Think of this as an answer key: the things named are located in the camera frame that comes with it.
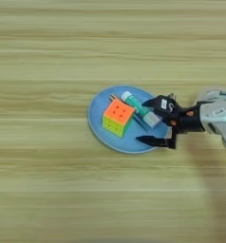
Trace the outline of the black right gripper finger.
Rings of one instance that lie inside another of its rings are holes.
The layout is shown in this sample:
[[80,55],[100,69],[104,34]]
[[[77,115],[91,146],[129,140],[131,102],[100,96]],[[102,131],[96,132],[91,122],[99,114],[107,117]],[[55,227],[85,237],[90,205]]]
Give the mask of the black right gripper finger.
[[153,99],[145,101],[142,105],[145,107],[153,108],[153,109],[160,109],[161,100],[162,100],[162,95],[159,95]]
[[177,147],[177,132],[172,131],[171,137],[167,138],[156,138],[154,136],[140,136],[137,140],[152,147],[166,147],[169,149],[175,149]]

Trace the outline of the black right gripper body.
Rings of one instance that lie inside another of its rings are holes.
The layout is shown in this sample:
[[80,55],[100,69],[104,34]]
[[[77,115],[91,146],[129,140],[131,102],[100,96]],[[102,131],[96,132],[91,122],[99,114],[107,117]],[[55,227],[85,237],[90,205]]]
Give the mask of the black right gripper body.
[[179,134],[204,131],[200,121],[199,104],[187,108],[176,106],[172,112],[165,114],[162,120]]

